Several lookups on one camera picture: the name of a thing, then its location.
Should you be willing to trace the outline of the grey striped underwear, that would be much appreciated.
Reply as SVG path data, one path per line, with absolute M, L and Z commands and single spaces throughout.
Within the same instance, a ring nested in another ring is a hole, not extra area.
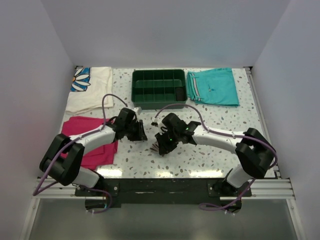
M 150 147 L 150 150 L 158 153 L 159 152 L 159 145 L 157 143 L 153 143 Z

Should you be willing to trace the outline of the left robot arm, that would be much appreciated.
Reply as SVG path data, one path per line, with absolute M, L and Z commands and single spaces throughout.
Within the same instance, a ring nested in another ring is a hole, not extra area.
M 102 177 L 93 170 L 81 166 L 83 156 L 101 146 L 115 143 L 126 137 L 129 141 L 146 141 L 143 121 L 138 119 L 140 107 L 122 108 L 112 121 L 78 135 L 58 134 L 39 164 L 39 169 L 63 186 L 85 186 L 92 196 L 104 190 Z

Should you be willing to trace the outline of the pink folded cloth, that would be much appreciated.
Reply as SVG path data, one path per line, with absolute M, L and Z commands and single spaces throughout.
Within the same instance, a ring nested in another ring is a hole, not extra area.
M 102 118 L 72 116 L 63 123 L 61 133 L 66 136 L 79 135 L 99 127 L 103 122 Z M 83 156 L 81 166 L 86 169 L 96 170 L 98 166 L 112 165 L 117 151 L 117 141 L 100 146 Z

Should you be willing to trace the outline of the green divided plastic tray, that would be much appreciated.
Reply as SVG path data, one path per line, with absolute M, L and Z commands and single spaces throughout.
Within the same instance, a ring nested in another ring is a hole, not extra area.
M 183 87 L 185 101 L 176 101 L 176 87 Z M 142 110 L 160 110 L 187 102 L 186 75 L 182 69 L 135 70 L 131 78 L 131 101 Z

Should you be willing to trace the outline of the black item in tray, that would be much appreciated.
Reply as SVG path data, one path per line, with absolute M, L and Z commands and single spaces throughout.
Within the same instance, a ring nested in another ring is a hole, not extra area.
M 175 88 L 175 100 L 177 102 L 185 101 L 186 94 L 185 89 L 183 87 L 176 87 Z

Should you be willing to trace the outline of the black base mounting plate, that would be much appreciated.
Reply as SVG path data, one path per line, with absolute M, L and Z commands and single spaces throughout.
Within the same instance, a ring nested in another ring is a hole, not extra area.
M 87 210 L 105 208 L 111 204 L 199 205 L 224 206 L 226 198 L 250 197 L 249 182 L 240 188 L 229 186 L 222 178 L 106 178 L 94 190 L 79 186 L 76 197 L 85 198 Z

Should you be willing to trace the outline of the cream daisy print shirt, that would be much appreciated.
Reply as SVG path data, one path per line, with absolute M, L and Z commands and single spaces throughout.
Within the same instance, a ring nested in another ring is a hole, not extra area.
M 102 107 L 102 98 L 111 94 L 113 71 L 111 67 L 76 67 L 65 111 L 82 114 Z

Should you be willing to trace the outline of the teal folded shorts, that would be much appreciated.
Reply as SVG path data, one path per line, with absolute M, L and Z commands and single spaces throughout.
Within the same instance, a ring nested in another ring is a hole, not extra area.
M 187 96 L 198 104 L 238 107 L 240 105 L 231 68 L 189 71 Z

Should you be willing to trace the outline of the aluminium frame rail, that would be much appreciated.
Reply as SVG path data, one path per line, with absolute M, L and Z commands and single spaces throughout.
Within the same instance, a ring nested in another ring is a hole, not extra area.
M 260 125 L 265 138 L 271 143 L 270 134 L 267 128 L 267 122 L 263 114 L 261 103 L 258 97 L 258 92 L 256 90 L 252 67 L 245 67 L 246 76 L 248 78 L 248 83 L 252 92 L 253 100 L 256 106 L 257 114 L 260 120 Z M 273 166 L 273 173 L 275 178 L 267 178 L 264 180 L 257 180 L 252 185 L 252 198 L 259 200 L 295 200 L 295 194 L 289 178 L 283 179 L 279 165 L 276 163 Z

